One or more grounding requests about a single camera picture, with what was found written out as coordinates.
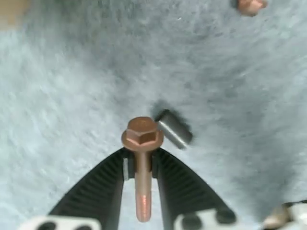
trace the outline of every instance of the copper bolt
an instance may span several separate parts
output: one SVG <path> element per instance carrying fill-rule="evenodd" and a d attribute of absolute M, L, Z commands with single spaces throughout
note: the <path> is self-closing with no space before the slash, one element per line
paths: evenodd
<path fill-rule="evenodd" d="M 151 152 L 163 143 L 163 133 L 150 117 L 137 117 L 128 123 L 122 134 L 123 146 L 135 156 L 135 199 L 136 215 L 140 222 L 151 218 L 152 205 L 152 162 Z"/>
<path fill-rule="evenodd" d="M 256 16 L 267 5 L 265 0 L 238 0 L 238 10 L 242 15 L 250 17 Z"/>

